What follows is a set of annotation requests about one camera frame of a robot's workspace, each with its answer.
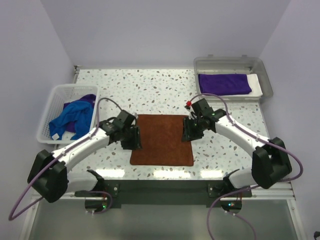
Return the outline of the blue towel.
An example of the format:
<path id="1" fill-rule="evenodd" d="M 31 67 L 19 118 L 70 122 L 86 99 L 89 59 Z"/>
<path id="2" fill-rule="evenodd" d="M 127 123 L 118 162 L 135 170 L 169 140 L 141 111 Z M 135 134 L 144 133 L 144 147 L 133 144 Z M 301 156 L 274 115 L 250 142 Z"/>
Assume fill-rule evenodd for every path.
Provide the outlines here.
<path id="1" fill-rule="evenodd" d="M 49 133 L 53 140 L 62 140 L 62 136 L 70 123 L 74 123 L 74 135 L 70 138 L 78 140 L 91 128 L 93 107 L 87 101 L 77 100 L 68 104 L 61 114 L 49 122 Z"/>

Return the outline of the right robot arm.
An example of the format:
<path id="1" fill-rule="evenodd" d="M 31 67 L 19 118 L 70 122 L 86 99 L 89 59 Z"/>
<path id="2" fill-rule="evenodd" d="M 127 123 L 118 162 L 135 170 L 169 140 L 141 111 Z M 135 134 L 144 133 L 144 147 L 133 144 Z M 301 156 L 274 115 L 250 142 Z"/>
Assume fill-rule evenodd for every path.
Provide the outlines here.
<path id="1" fill-rule="evenodd" d="M 292 172 L 284 142 L 269 139 L 237 123 L 228 110 L 213 110 L 203 98 L 188 101 L 189 116 L 183 118 L 182 141 L 199 140 L 205 131 L 224 136 L 241 147 L 251 157 L 251 167 L 236 169 L 223 177 L 222 192 L 235 196 L 242 188 L 257 185 L 269 189 Z"/>

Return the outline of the brown towel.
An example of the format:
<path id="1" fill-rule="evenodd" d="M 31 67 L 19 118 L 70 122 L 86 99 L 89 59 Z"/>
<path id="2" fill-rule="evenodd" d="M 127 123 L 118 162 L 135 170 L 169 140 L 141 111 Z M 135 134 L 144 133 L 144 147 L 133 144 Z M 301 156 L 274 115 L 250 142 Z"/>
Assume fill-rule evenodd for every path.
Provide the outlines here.
<path id="1" fill-rule="evenodd" d="M 133 166 L 192 167 L 194 157 L 192 144 L 183 142 L 184 115 L 141 114 L 141 149 L 131 152 Z"/>

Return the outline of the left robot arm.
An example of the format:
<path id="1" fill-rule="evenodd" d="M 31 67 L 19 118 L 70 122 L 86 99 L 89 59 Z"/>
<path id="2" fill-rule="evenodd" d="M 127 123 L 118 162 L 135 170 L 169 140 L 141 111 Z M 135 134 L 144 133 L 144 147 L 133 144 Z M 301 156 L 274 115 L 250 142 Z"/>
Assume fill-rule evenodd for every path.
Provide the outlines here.
<path id="1" fill-rule="evenodd" d="M 27 183 L 49 203 L 65 193 L 76 192 L 86 196 L 106 194 L 104 178 L 89 169 L 72 173 L 81 161 L 99 149 L 119 142 L 124 150 L 142 148 L 137 116 L 121 110 L 118 116 L 100 121 L 95 128 L 71 144 L 53 152 L 40 151 L 34 160 Z"/>

